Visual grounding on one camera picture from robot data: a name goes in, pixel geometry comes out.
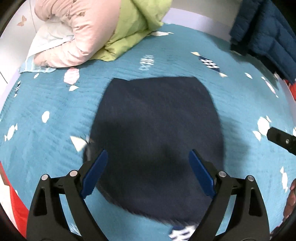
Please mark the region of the person's right hand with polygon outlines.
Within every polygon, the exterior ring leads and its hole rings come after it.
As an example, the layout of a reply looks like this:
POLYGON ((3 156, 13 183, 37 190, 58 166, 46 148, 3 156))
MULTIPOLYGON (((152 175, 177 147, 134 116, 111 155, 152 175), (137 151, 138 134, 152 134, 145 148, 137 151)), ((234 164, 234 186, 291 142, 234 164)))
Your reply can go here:
POLYGON ((295 208, 295 183, 296 179, 293 180, 290 186, 290 193, 283 211, 283 221, 285 221, 292 214, 295 208))

